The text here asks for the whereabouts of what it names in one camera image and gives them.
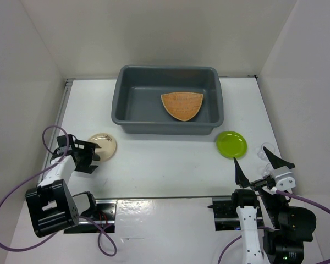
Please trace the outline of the cream ceramic plate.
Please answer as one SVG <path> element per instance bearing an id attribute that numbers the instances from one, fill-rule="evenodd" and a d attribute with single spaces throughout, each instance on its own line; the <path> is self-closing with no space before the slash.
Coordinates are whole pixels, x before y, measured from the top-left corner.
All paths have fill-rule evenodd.
<path id="1" fill-rule="evenodd" d="M 88 139 L 88 142 L 97 144 L 93 157 L 94 161 L 105 162 L 112 158 L 117 149 L 116 139 L 107 133 L 95 134 Z"/>

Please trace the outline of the orange woven triangular basket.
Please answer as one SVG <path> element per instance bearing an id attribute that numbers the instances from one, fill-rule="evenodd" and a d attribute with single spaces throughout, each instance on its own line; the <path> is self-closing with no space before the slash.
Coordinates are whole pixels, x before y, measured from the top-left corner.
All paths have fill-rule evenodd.
<path id="1" fill-rule="evenodd" d="M 203 104 L 204 95 L 197 92 L 171 92 L 161 94 L 165 110 L 175 119 L 187 122 L 195 117 Z"/>

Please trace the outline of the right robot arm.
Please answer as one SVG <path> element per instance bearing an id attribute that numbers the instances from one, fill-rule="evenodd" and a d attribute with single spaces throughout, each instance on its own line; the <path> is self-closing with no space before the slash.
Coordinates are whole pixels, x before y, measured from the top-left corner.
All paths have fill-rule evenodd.
<path id="1" fill-rule="evenodd" d="M 243 243 L 243 263 L 302 263 L 304 243 L 313 240 L 315 214 L 303 207 L 290 206 L 290 192 L 296 187 L 287 162 L 268 148 L 263 151 L 272 170 L 262 179 L 249 181 L 239 163 L 231 196 L 230 210 L 239 217 Z"/>

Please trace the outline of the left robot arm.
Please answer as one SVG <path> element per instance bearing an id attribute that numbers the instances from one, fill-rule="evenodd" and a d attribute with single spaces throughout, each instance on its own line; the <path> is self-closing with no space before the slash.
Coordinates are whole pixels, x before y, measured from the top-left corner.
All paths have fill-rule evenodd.
<path id="1" fill-rule="evenodd" d="M 98 205 L 89 200 L 79 206 L 78 212 L 67 182 L 73 172 L 94 172 L 97 166 L 92 162 L 100 160 L 95 153 L 100 146 L 74 139 L 72 135 L 69 135 L 69 141 L 59 136 L 57 142 L 58 147 L 51 157 L 53 168 L 37 187 L 25 194 L 32 227 L 39 238 L 77 226 L 79 214 L 88 220 L 98 215 Z"/>

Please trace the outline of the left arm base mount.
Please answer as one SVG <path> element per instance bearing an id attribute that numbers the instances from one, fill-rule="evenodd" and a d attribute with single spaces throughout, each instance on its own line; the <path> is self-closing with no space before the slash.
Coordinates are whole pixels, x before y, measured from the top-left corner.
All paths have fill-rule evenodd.
<path id="1" fill-rule="evenodd" d="M 116 220 L 117 200 L 96 200 L 96 210 L 89 216 L 94 222 L 96 222 L 107 233 L 114 233 L 115 220 Z M 82 218 L 79 219 L 77 226 L 64 230 L 64 234 L 87 234 L 87 233 L 99 233 L 99 229 L 95 227 L 89 221 Z"/>

